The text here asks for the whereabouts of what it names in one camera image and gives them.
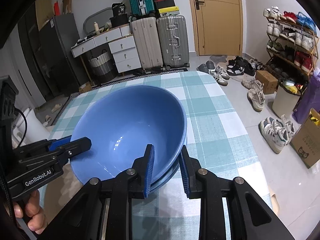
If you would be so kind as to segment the person's left hand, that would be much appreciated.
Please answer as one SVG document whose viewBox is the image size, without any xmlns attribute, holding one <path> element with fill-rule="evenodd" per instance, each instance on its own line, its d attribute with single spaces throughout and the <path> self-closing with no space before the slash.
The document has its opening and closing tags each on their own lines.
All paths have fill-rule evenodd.
<svg viewBox="0 0 320 240">
<path fill-rule="evenodd" d="M 13 205 L 16 218 L 23 218 L 23 215 L 27 215 L 30 218 L 28 228 L 32 232 L 39 235 L 47 227 L 46 215 L 43 208 L 40 207 L 40 193 L 38 190 L 30 194 L 24 208 L 21 208 L 16 202 L 13 202 Z"/>
</svg>

